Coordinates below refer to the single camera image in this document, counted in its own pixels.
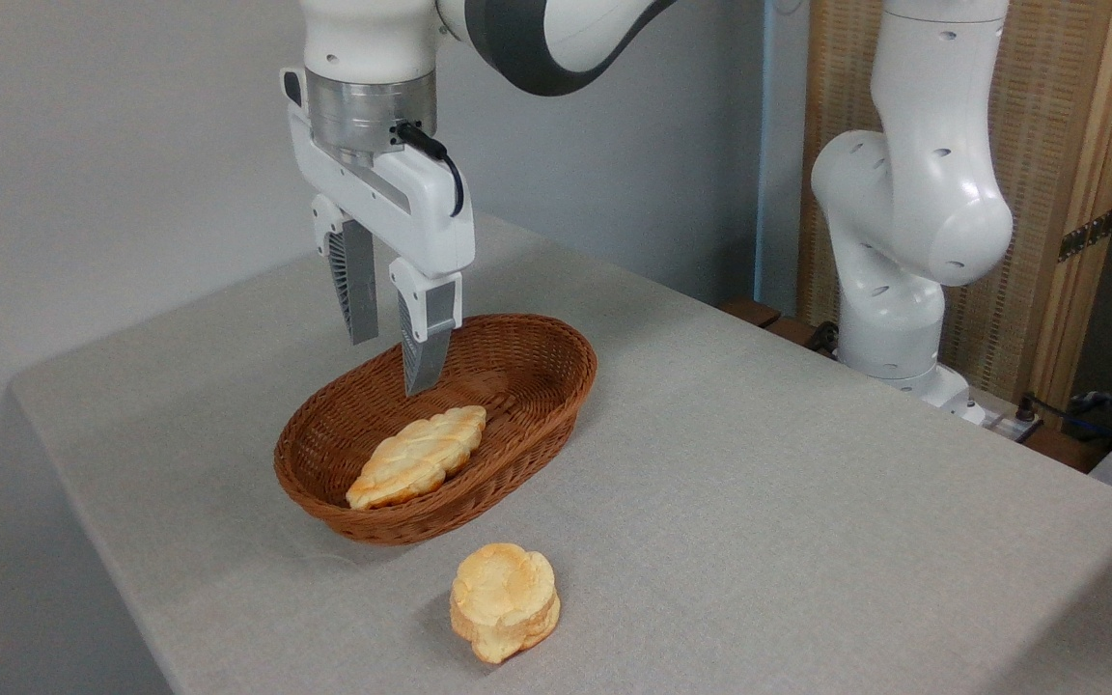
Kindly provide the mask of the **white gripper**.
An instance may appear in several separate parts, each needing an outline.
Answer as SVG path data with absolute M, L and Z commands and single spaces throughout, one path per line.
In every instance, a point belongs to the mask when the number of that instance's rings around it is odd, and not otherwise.
M 466 186 L 398 133 L 403 125 L 435 131 L 435 70 L 405 82 L 363 83 L 290 68 L 281 83 L 297 167 L 319 193 L 315 241 L 349 338 L 359 345 L 379 332 L 375 234 L 401 256 L 389 274 L 399 299 L 405 393 L 430 390 L 451 331 L 463 325 L 461 274 L 455 271 L 475 260 Z

